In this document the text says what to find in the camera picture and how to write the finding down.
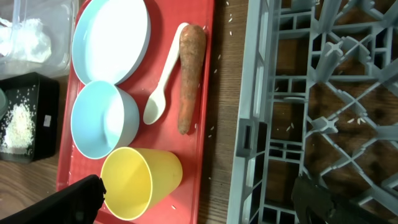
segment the sticker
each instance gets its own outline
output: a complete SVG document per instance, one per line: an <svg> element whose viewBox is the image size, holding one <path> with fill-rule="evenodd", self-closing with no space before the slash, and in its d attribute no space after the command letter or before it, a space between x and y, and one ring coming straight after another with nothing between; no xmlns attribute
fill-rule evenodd
<svg viewBox="0 0 398 224"><path fill-rule="evenodd" d="M51 123L51 116L50 115L45 115L43 126L50 127L50 123Z"/></svg>

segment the plastic container lid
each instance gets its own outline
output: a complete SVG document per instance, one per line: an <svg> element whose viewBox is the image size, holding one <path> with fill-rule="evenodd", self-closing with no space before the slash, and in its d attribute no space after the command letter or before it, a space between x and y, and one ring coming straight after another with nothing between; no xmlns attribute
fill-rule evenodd
<svg viewBox="0 0 398 224"><path fill-rule="evenodd" d="M0 42L9 42L6 55L0 55L0 80L29 72L47 77L67 75L70 68L70 46L78 10L77 0L2 0L0 18L12 23L9 39L2 35ZM50 56L43 62L21 60L27 38L23 30L27 21L40 21L42 33L50 40Z"/></svg>

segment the spoon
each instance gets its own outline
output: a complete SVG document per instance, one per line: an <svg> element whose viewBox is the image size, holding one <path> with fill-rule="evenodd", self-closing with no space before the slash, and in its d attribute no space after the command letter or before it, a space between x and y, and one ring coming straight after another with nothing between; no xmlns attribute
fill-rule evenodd
<svg viewBox="0 0 398 224"><path fill-rule="evenodd" d="M159 83L157 84L155 91L149 96L148 102L145 106L144 123L146 124L155 123L160 116L162 116L164 109L166 108L164 90L174 65L180 56L180 34L182 29L187 25L188 23L183 22L177 28Z"/></svg>

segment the black container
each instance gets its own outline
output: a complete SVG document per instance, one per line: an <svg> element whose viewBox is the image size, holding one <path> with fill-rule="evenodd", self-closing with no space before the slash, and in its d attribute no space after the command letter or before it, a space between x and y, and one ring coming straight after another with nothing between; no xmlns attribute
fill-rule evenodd
<svg viewBox="0 0 398 224"><path fill-rule="evenodd" d="M55 154L57 140L58 101L60 85L58 81L29 73L18 77L0 81L0 88L9 100L9 110L15 104L22 102L25 96L29 109L34 112L32 120L35 124L33 141L24 154L10 154L0 152L0 159L14 162L32 162L44 159ZM6 116L0 120L0 128L6 127ZM5 128L1 130L0 141L6 134Z"/></svg>

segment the orange carrot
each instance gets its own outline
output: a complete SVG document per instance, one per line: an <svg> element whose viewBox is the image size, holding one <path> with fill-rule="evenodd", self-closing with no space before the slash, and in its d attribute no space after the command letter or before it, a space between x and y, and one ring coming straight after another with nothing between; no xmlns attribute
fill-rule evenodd
<svg viewBox="0 0 398 224"><path fill-rule="evenodd" d="M181 93L178 131L186 134L191 126L201 68L206 51L206 34L200 26L188 25L180 35Z"/></svg>

